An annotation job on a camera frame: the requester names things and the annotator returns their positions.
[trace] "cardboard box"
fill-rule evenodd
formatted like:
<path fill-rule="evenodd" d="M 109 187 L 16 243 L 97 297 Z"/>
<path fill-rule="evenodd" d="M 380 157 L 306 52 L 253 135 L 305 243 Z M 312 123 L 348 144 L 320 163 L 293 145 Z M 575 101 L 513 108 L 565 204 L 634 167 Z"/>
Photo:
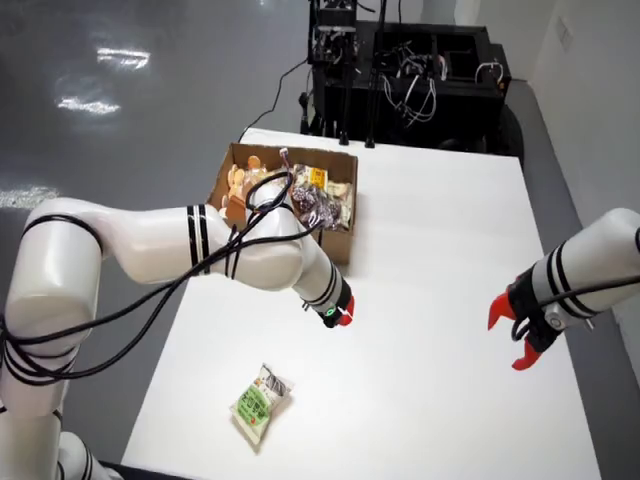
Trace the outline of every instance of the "cardboard box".
<path fill-rule="evenodd" d="M 207 203 L 216 209 L 220 209 L 222 197 L 229 193 L 227 184 L 227 172 L 235 163 L 239 168 L 247 168 L 247 160 L 251 155 L 260 157 L 267 170 L 276 170 L 282 167 L 280 149 L 282 147 L 267 147 L 264 145 L 246 145 L 232 143 L 224 157 L 216 184 L 209 195 Z M 322 249 L 337 265 L 346 265 L 351 256 L 351 242 L 356 220 L 356 197 L 358 192 L 358 157 L 340 152 L 316 150 L 310 148 L 287 147 L 289 149 L 289 161 L 292 164 L 301 163 L 311 167 L 327 170 L 329 180 L 341 183 L 351 183 L 353 188 L 353 205 L 351 209 L 351 221 L 348 232 L 334 232 L 324 230 L 322 233 Z"/>

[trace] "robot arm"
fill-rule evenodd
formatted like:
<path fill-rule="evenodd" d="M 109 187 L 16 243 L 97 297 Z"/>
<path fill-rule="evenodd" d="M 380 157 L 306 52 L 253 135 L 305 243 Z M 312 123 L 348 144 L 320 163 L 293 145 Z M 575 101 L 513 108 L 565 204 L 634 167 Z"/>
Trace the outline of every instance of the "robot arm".
<path fill-rule="evenodd" d="M 254 201 L 268 201 L 279 191 L 265 185 Z M 244 240 L 303 231 L 290 210 L 279 208 L 265 215 Z M 129 212 L 71 199 L 45 202 L 31 214 L 24 231 L 7 298 L 7 329 L 16 337 L 31 338 L 93 320 L 100 266 L 109 255 L 136 282 L 162 282 L 183 275 L 223 247 L 230 234 L 208 205 Z M 328 327 L 350 322 L 349 285 L 311 236 L 247 246 L 229 260 L 232 265 L 237 261 L 236 280 L 264 290 L 291 287 Z M 221 261 L 203 273 L 224 271 Z M 88 334 L 22 348 L 45 368 L 69 371 Z M 66 382 L 46 380 L 30 375 L 29 365 L 6 345 L 0 398 L 13 415 L 37 417 L 58 408 Z"/>
<path fill-rule="evenodd" d="M 592 327 L 591 317 L 639 293 L 639 274 L 640 215 L 611 210 L 518 276 L 491 305 L 489 329 L 501 316 L 515 321 L 512 337 L 525 338 L 525 354 L 513 368 L 525 370 L 564 329 Z M 583 287 L 589 292 L 570 293 Z"/>

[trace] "white wall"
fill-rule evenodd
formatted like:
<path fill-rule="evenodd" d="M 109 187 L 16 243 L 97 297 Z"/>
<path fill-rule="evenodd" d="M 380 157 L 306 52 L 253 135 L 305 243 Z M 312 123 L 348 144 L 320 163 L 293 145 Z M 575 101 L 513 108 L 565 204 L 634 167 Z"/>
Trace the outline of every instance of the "white wall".
<path fill-rule="evenodd" d="M 531 83 L 583 224 L 614 207 L 640 212 L 639 50 L 640 1 L 558 1 Z M 640 299 L 614 311 L 640 383 Z"/>
<path fill-rule="evenodd" d="M 556 0 L 458 0 L 457 25 L 484 25 L 505 49 L 514 78 L 530 80 Z"/>

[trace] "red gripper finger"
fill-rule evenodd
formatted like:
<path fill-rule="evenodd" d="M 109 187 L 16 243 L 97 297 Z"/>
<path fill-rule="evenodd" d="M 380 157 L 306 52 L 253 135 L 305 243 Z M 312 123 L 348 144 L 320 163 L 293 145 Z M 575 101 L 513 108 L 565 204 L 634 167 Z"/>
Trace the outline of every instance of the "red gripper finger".
<path fill-rule="evenodd" d="M 511 304 L 509 303 L 509 294 L 507 292 L 496 298 L 489 309 L 489 330 L 498 322 L 500 317 L 507 317 L 511 320 L 516 319 Z"/>
<path fill-rule="evenodd" d="M 514 370 L 522 371 L 529 368 L 531 365 L 536 363 L 540 358 L 541 353 L 536 352 L 528 340 L 524 342 L 524 357 L 519 358 L 513 365 L 511 365 Z"/>

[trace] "snack bag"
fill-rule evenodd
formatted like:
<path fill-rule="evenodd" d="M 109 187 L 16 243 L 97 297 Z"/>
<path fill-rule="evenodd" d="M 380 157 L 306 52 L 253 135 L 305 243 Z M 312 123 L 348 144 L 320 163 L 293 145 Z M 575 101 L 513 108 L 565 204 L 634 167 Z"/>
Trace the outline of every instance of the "snack bag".
<path fill-rule="evenodd" d="M 260 439 L 269 425 L 271 412 L 285 399 L 291 391 L 290 382 L 276 377 L 269 367 L 262 365 L 258 378 L 231 405 L 231 413 L 254 445 Z"/>

